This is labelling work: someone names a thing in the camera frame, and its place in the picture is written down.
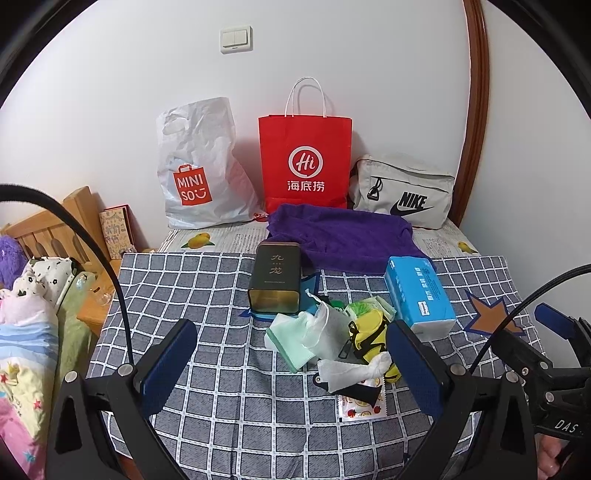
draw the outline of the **grey nike bag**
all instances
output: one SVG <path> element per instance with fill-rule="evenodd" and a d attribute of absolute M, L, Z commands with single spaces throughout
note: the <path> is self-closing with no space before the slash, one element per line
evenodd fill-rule
<path fill-rule="evenodd" d="M 355 164 L 349 182 L 353 209 L 398 215 L 412 226 L 441 228 L 452 205 L 454 177 L 404 154 Z"/>

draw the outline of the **white wall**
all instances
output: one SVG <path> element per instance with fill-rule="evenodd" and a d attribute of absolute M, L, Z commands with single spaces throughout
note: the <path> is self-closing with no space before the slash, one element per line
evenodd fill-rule
<path fill-rule="evenodd" d="M 254 50 L 219 30 L 251 24 Z M 316 76 L 329 113 L 353 118 L 353 155 L 403 151 L 455 171 L 469 58 L 461 0 L 99 0 L 35 59 L 0 110 L 0 179 L 62 198 L 89 185 L 129 203 L 157 246 L 166 229 L 155 118 L 230 98 L 235 150 L 261 191 L 259 116 Z M 320 113 L 306 87 L 301 109 Z M 0 225 L 30 207 L 2 206 Z"/>
<path fill-rule="evenodd" d="M 496 7 L 484 7 L 491 102 L 461 227 L 482 253 L 506 256 L 525 297 L 563 271 L 591 262 L 591 122 L 542 49 Z M 591 320 L 590 297 L 587 275 L 543 300 Z M 540 336 L 555 365 L 577 365 L 565 340 L 543 326 Z"/>

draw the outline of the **white plastic bag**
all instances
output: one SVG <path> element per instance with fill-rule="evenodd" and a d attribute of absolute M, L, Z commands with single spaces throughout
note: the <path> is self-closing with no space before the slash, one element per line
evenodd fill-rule
<path fill-rule="evenodd" d="M 198 229 L 264 215 L 232 155 L 236 129 L 227 98 L 173 108 L 156 124 L 158 179 L 170 228 Z"/>
<path fill-rule="evenodd" d="M 301 343 L 318 358 L 337 361 L 349 340 L 349 321 L 344 313 L 320 301 L 316 314 L 308 314 Z"/>

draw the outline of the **white cloth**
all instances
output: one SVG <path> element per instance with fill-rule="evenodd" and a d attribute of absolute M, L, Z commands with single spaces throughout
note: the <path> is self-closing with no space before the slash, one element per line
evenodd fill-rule
<path fill-rule="evenodd" d="M 390 365 L 392 365 L 390 354 L 381 352 L 371 359 L 369 365 L 319 360 L 318 374 L 321 382 L 328 382 L 329 392 L 333 393 L 363 380 L 380 378 L 388 371 Z"/>

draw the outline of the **haidilao bag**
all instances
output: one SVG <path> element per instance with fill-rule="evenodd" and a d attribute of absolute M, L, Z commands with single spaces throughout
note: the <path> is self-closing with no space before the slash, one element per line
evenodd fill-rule
<path fill-rule="evenodd" d="M 322 94 L 322 116 L 294 115 L 295 90 L 306 79 L 318 84 Z M 290 99 L 291 115 L 288 115 Z M 312 77 L 303 77 L 295 83 L 283 115 L 259 118 L 267 213 L 274 212 L 282 203 L 347 207 L 351 128 L 350 118 L 326 115 L 322 87 Z"/>
<path fill-rule="evenodd" d="M 232 155 L 236 129 L 227 98 L 173 108 L 156 123 L 158 179 L 170 228 L 199 229 L 264 215 Z"/>

